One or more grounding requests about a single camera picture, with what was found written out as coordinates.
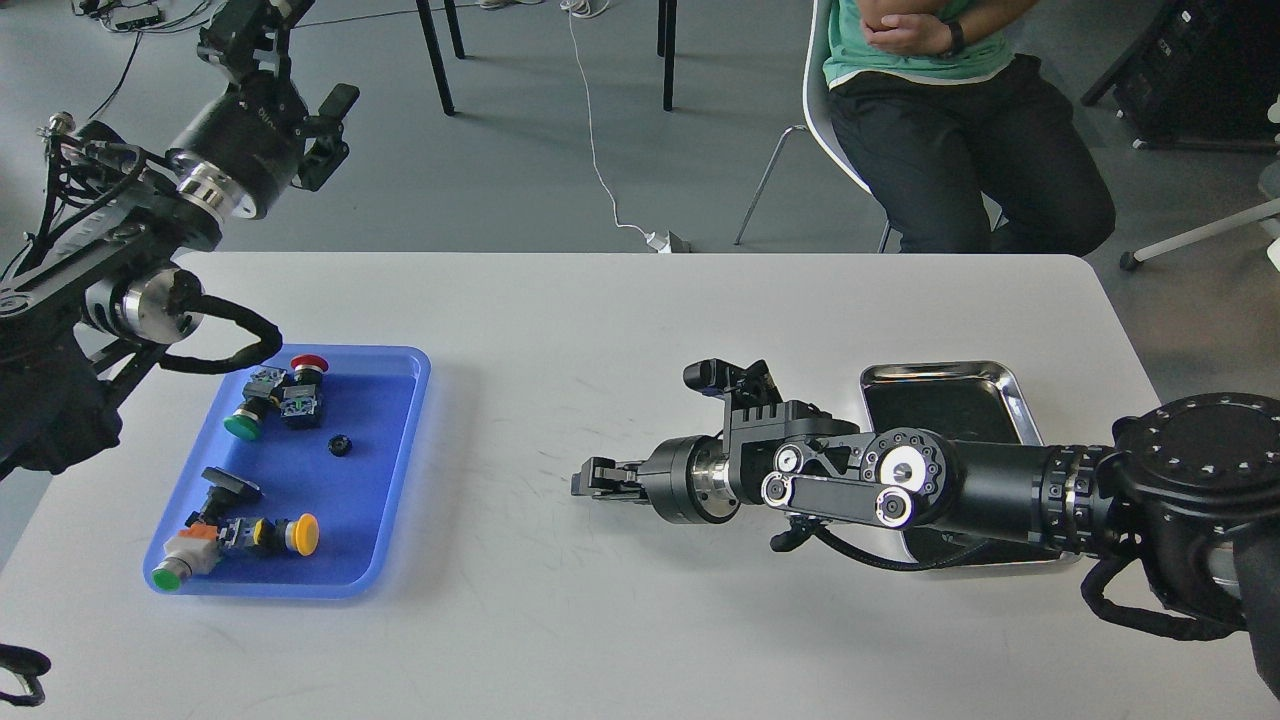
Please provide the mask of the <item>person's hand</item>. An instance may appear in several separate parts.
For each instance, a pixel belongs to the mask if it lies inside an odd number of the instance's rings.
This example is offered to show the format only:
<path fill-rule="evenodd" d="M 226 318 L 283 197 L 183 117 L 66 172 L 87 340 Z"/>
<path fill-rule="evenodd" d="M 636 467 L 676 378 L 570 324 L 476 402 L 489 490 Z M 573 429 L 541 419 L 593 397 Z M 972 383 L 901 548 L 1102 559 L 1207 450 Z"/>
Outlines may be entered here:
<path fill-rule="evenodd" d="M 891 14 L 863 22 L 867 42 L 899 56 L 940 56 L 954 49 L 950 26 L 932 14 Z"/>

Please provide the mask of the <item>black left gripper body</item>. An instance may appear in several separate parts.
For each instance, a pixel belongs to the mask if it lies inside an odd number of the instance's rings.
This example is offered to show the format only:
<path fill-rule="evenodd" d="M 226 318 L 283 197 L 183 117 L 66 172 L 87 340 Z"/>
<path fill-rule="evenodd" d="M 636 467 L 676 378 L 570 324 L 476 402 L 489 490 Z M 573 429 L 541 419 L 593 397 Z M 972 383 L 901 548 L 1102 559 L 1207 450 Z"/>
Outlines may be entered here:
<path fill-rule="evenodd" d="M 257 90 L 225 94 L 173 140 L 166 159 L 182 170 L 200 163 L 215 167 L 244 193 L 236 215 L 260 219 L 297 174 L 305 142 L 294 128 L 307 114 L 292 91 L 283 97 Z"/>

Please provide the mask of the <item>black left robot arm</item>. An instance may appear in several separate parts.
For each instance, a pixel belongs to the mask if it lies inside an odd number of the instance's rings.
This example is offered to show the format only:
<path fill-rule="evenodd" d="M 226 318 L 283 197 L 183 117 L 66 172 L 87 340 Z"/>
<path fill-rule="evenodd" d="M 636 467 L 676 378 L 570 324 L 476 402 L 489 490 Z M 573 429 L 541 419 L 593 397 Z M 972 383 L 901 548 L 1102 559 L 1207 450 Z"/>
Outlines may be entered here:
<path fill-rule="evenodd" d="M 207 293 L 174 256 L 214 250 L 228 219 L 320 190 L 348 158 L 358 90 L 337 85 L 311 111 L 291 78 L 291 31 L 308 9 L 223 3 L 197 54 L 227 90 L 161 155 L 100 120 L 47 120 L 41 224 L 3 273 L 4 474 L 59 474 L 116 447 L 119 409 L 156 366 L 220 375 L 282 348 L 274 324 Z"/>

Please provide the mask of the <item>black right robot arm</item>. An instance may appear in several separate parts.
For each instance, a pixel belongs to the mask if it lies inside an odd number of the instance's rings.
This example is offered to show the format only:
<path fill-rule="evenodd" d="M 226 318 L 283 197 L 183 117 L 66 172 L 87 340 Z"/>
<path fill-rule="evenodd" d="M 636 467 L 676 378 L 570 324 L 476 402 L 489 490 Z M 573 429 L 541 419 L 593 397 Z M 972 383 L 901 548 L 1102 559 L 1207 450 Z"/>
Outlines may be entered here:
<path fill-rule="evenodd" d="M 892 571 L 923 564 L 858 548 L 831 525 L 933 527 L 1091 556 L 1082 598 L 1098 619 L 1174 641 L 1245 632 L 1277 689 L 1277 400 L 1196 395 L 1116 420 L 1110 446 L 1037 446 L 864 430 L 785 400 L 764 360 L 701 360 L 684 383 L 724 402 L 718 436 L 667 439 L 641 461 L 590 457 L 571 493 L 645 503 L 676 524 L 765 505 L 790 523 L 772 550 L 815 537 Z"/>

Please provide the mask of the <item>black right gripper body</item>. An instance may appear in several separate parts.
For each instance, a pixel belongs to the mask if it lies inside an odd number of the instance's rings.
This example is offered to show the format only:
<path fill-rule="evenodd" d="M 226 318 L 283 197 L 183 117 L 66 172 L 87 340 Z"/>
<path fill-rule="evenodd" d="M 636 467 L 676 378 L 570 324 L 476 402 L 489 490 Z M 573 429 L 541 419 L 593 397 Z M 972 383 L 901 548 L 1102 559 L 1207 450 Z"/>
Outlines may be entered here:
<path fill-rule="evenodd" d="M 740 510 L 727 479 L 728 457 L 719 439 L 667 439 L 640 465 L 649 505 L 675 524 L 723 524 Z"/>

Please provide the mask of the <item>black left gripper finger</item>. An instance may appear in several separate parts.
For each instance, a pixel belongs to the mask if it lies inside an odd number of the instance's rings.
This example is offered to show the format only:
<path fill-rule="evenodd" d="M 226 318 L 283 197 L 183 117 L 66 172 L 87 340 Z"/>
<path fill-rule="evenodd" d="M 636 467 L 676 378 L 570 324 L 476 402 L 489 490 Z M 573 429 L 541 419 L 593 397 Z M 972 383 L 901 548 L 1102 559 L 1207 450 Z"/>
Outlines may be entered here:
<path fill-rule="evenodd" d="M 300 19 L 300 1 L 225 1 L 198 32 L 197 55 L 227 77 L 227 96 L 265 88 L 296 99 L 288 46 Z"/>
<path fill-rule="evenodd" d="M 297 137 L 311 141 L 297 169 L 298 188 L 319 191 L 349 156 L 349 145 L 343 140 L 344 120 L 358 97 L 358 87 L 335 85 L 317 114 L 303 118 L 294 128 Z"/>

